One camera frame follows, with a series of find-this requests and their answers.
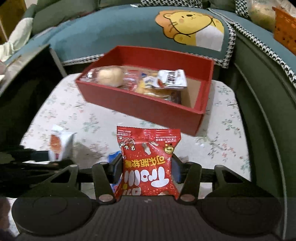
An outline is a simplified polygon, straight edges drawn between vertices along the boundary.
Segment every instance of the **table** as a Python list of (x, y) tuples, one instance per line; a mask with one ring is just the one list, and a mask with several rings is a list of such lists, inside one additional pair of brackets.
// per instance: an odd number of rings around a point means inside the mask
[[(163, 128), (154, 123), (85, 102), (74, 82), (79, 74), (64, 78), (35, 116), (21, 145), (48, 150), (54, 124), (77, 132), (74, 162), (80, 168), (106, 161), (119, 150), (116, 126)], [(182, 134), (174, 152), (182, 161), (193, 161), (203, 168), (221, 164), (250, 179), (250, 165), (243, 124), (233, 91), (219, 81), (212, 81), (206, 115), (195, 137)], [(201, 191), (208, 193), (209, 184)]]

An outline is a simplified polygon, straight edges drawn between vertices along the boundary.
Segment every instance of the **trolli gummy candy bag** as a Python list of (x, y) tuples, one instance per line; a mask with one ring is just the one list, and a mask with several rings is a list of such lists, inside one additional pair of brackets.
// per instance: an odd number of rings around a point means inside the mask
[(123, 175), (115, 192), (121, 195), (155, 196), (179, 192), (171, 179), (171, 158), (181, 140), (178, 129), (117, 127), (123, 156)]

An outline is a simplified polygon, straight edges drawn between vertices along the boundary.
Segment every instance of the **logo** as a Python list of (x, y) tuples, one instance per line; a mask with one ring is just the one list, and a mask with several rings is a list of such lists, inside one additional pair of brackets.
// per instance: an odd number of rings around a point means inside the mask
[(166, 147), (165, 147), (165, 152), (166, 152), (167, 154), (172, 154), (172, 153), (174, 152), (174, 147), (171, 146), (171, 145), (166, 146)]

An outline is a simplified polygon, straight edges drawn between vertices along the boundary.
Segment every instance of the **plastic bag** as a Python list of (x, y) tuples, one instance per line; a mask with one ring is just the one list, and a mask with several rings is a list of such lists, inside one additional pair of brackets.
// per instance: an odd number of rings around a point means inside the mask
[(181, 102), (180, 91), (174, 91), (169, 89), (159, 90), (153, 88), (146, 88), (145, 82), (143, 80), (139, 82), (137, 88), (134, 91), (139, 94), (162, 98), (163, 100), (167, 100), (177, 104)]
[(124, 84), (125, 70), (121, 66), (106, 66), (91, 69), (80, 80), (101, 85), (119, 87)]
[(64, 131), (60, 126), (53, 125), (48, 151), (50, 161), (61, 161), (72, 158), (74, 134), (73, 132)]
[(139, 81), (141, 80), (141, 74), (142, 71), (128, 69), (123, 77), (124, 84), (120, 86), (120, 88), (134, 91), (137, 88)]
[(272, 7), (278, 6), (276, 0), (248, 0), (247, 8), (254, 24), (273, 32), (276, 14)]
[(296, 7), (294, 7), (292, 3), (290, 3), (288, 0), (276, 0), (276, 1), (280, 5), (281, 9), (283, 9), (285, 12), (290, 14), (292, 17), (296, 18)]
[(117, 127), (117, 141), (123, 156), (122, 180), (115, 197), (156, 196), (179, 192), (171, 179), (171, 158), (181, 140), (178, 129)]
[(155, 89), (184, 89), (187, 87), (187, 80), (184, 70), (178, 69), (160, 70), (157, 76), (147, 76), (143, 79), (146, 88)]

